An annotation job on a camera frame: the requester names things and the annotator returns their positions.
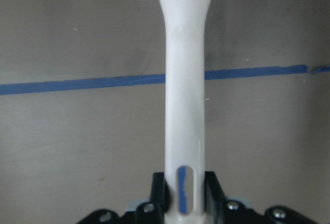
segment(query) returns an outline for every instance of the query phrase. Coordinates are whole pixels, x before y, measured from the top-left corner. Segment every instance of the gray surface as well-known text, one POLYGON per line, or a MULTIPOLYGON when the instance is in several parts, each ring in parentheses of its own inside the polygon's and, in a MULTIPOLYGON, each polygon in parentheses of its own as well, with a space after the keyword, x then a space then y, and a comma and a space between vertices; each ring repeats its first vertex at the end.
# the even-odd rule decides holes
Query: gray surface
MULTIPOLYGON (((330 64, 329 0, 212 0, 206 69, 330 64)), ((0 0, 0 83, 164 72, 158 0, 0 0)), ((330 74, 206 82, 206 169, 330 214, 330 74)), ((120 213, 164 167, 164 85, 0 96, 0 222, 120 213)))

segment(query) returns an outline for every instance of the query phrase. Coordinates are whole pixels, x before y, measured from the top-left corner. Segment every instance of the white handle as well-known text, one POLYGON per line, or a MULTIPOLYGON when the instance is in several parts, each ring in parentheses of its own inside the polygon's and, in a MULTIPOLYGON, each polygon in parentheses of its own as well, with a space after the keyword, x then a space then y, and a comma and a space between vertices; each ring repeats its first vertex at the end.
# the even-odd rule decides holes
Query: white handle
POLYGON ((167 223, 204 222, 204 26, 210 0, 160 0, 166 26, 167 223), (194 172, 193 210, 179 212, 177 170, 194 172))

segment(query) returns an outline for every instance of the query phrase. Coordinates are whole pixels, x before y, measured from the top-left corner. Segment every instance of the screw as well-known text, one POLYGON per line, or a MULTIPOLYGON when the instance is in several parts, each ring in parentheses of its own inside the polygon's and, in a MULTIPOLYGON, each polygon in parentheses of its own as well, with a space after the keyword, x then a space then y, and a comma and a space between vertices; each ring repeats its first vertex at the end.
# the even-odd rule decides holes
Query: screw
POLYGON ((154 206, 152 203, 147 203, 147 204, 145 204, 144 207, 143 207, 143 211, 144 211, 145 213, 150 213, 150 212, 152 212, 154 209, 155 209, 155 206, 154 206))
POLYGON ((100 222, 101 223, 107 222, 107 221, 111 220, 111 218, 112 218, 112 214, 110 212, 107 212, 100 216, 100 222))
POLYGON ((273 210, 273 215, 275 216, 275 218, 278 218, 278 219, 284 219, 286 217, 286 213, 284 210, 281 210, 281 209, 274 209, 273 210))
POLYGON ((229 202, 227 202, 227 207, 230 210, 237 210, 239 208, 239 204, 236 201, 229 201, 229 202))

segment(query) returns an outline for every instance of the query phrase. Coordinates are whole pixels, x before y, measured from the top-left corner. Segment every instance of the metal screw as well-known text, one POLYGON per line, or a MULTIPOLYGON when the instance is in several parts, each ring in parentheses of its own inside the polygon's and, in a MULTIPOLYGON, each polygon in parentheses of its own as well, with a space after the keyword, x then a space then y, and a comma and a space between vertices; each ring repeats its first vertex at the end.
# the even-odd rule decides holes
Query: metal screw
POLYGON ((238 202, 236 201, 229 201, 227 203, 227 207, 230 209, 230 210, 237 210, 239 208, 239 204, 238 202))
POLYGON ((286 213, 284 210, 281 210, 281 209, 274 209, 273 210, 273 215, 275 216, 275 218, 278 218, 278 219, 284 219, 286 217, 286 213))
POLYGON ((155 206, 154 206, 152 203, 147 203, 147 204, 145 204, 144 207, 143 207, 143 211, 144 211, 145 213, 152 212, 154 209, 155 209, 155 206))
POLYGON ((111 218, 112 218, 112 214, 110 212, 107 212, 107 213, 100 216, 100 222, 104 223, 106 221, 111 220, 111 218))

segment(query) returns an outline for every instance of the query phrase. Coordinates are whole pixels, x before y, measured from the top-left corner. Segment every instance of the white plastic utensil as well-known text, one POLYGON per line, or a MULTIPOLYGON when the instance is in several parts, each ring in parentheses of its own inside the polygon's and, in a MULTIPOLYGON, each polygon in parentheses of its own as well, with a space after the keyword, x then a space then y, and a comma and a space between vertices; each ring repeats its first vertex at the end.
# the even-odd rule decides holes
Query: white plastic utensil
POLYGON ((166 223, 204 222, 204 26, 210 0, 160 0, 166 26, 166 223), (193 170, 193 209, 179 212, 177 170, 193 170))

